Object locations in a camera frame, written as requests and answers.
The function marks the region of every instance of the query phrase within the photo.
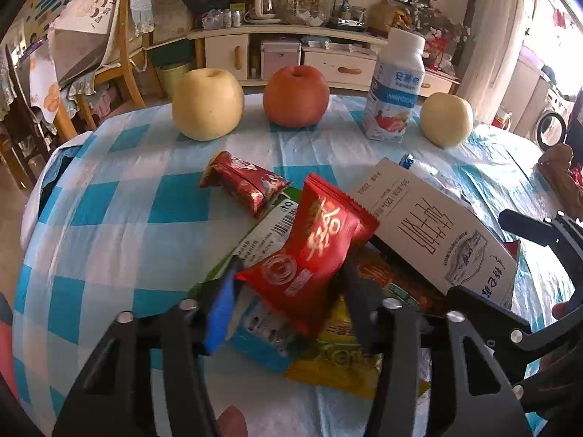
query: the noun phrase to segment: bottle label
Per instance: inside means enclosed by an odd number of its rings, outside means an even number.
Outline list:
[[[368,138],[401,141],[422,80],[421,71],[377,61],[364,108]]]

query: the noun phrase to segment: metal screw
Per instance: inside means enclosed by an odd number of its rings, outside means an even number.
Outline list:
[[[196,299],[183,299],[180,301],[179,308],[184,312],[191,311],[198,308],[198,302]]]
[[[119,315],[117,316],[116,320],[119,323],[130,323],[133,321],[133,314],[130,311],[120,312]]]
[[[403,306],[403,303],[399,299],[395,299],[393,297],[387,297],[387,299],[383,299],[383,307],[385,309],[400,309]]]
[[[520,343],[523,340],[523,333],[517,328],[510,332],[510,340],[514,343]]]
[[[512,388],[512,392],[516,396],[516,399],[520,401],[524,395],[524,388],[521,385],[516,385]]]
[[[458,311],[449,311],[446,315],[451,322],[460,323],[466,320],[464,315]]]

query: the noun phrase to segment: yogurt bottle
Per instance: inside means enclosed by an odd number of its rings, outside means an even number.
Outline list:
[[[387,41],[378,53],[368,91],[364,132],[370,139],[401,142],[425,75],[425,39],[391,28]]]

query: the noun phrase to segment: pink storage box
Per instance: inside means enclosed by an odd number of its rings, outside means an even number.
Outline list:
[[[261,42],[261,78],[269,80],[285,66],[299,66],[301,43],[293,39],[265,40]]]

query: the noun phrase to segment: checkered tablecloth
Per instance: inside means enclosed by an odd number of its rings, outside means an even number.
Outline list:
[[[554,195],[533,172],[540,151],[530,141],[480,126],[465,144],[444,151],[423,138],[415,120],[402,144],[370,141],[361,129],[364,102],[332,96],[317,126],[289,130],[270,125],[261,95],[248,95],[238,128],[209,142],[180,135],[165,105],[114,117],[85,141],[39,216],[15,299],[20,401],[46,435],[116,314],[165,311],[252,227],[253,219],[221,189],[197,186],[217,150],[274,170],[299,188],[316,172],[341,189],[380,158],[399,161],[411,153],[457,179],[480,219],[503,239],[511,239],[496,222],[504,208],[538,218],[556,212]],[[571,293],[552,253],[524,242],[514,310],[540,328],[552,320],[553,303]],[[153,354],[156,420],[166,436],[160,363]],[[370,408],[362,398],[269,373],[228,345],[206,360],[205,376],[215,411],[239,407],[253,437],[361,434]]]

